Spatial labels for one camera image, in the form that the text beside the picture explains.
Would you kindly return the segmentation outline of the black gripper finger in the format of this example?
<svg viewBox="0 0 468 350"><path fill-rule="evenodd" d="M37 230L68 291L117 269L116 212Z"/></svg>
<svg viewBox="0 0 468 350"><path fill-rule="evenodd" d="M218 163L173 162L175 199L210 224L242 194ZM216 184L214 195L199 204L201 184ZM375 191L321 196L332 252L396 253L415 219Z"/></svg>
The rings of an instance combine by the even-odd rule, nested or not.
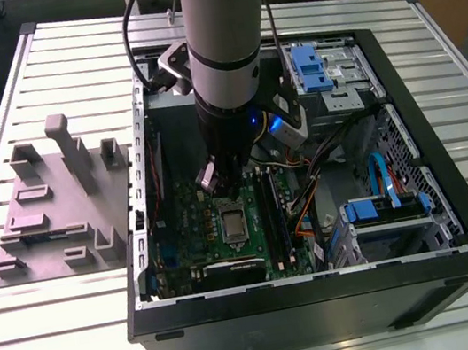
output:
<svg viewBox="0 0 468 350"><path fill-rule="evenodd" d="M218 192L219 179L215 167L215 158L212 155L208 157L206 165L198 172L196 183L207 194Z"/></svg>

